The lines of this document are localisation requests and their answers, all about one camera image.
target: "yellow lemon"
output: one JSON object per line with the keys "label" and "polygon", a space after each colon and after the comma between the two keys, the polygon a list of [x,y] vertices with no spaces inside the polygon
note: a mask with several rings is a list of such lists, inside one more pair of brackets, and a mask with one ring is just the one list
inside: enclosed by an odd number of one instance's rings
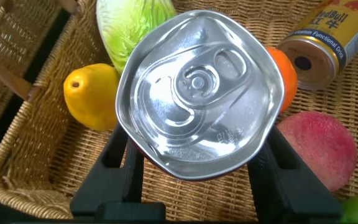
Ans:
{"label": "yellow lemon", "polygon": [[63,84],[69,112],[88,128],[97,131],[113,129],[117,125],[118,83],[117,71],[104,63],[72,71]]}

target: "red bull can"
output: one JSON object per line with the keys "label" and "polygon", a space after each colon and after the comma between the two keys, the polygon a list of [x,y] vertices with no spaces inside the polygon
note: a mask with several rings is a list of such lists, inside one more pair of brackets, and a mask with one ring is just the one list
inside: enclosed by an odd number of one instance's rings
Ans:
{"label": "red bull can", "polygon": [[326,88],[358,53],[358,0],[323,1],[277,48],[292,61],[300,88]]}

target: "red peach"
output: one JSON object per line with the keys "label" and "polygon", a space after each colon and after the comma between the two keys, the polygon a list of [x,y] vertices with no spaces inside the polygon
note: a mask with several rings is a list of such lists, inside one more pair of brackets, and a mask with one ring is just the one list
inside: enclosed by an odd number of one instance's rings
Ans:
{"label": "red peach", "polygon": [[301,112],[277,128],[328,190],[348,183],[357,164],[357,146],[338,120],[324,113]]}

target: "wicker basket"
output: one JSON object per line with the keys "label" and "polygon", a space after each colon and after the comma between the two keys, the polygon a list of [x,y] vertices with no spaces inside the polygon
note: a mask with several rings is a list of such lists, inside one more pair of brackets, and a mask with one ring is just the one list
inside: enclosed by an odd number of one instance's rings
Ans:
{"label": "wicker basket", "polygon": [[[7,1],[0,7],[2,64],[22,77],[59,12],[55,0]],[[12,94],[0,81],[0,116]]]}
{"label": "wicker basket", "polygon": [[[275,46],[319,4],[305,0],[174,0],[178,12],[221,11]],[[91,169],[111,132],[78,124],[63,99],[62,83],[74,69],[108,62],[96,26],[95,0],[79,0],[82,15],[72,16],[35,86],[0,143],[0,203],[41,218],[71,218],[69,202]],[[299,90],[280,119],[304,110],[341,120],[358,144],[358,56],[325,91]],[[339,198],[358,194],[358,165]],[[169,220],[255,220],[247,167],[206,182],[183,182],[146,161],[143,200],[164,202]]]}

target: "silver can top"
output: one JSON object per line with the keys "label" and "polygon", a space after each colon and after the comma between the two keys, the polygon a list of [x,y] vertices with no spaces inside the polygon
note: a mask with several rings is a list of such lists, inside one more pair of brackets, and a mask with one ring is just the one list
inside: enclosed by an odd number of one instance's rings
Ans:
{"label": "silver can top", "polygon": [[154,164],[185,180],[244,165],[278,115],[283,80],[248,31],[212,11],[190,11],[135,48],[117,93],[117,115]]}

